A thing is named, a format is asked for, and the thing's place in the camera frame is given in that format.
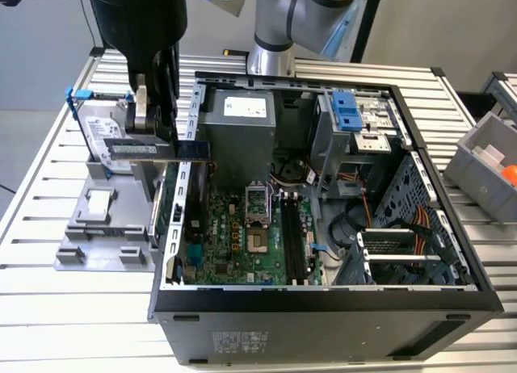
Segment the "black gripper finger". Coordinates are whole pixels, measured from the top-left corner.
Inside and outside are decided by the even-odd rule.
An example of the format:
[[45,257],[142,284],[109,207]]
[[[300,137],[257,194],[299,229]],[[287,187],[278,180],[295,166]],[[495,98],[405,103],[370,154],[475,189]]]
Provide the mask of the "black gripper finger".
[[153,59],[154,89],[156,103],[155,134],[167,141],[170,155],[178,155],[178,132],[176,118],[179,98],[179,46],[159,51]]

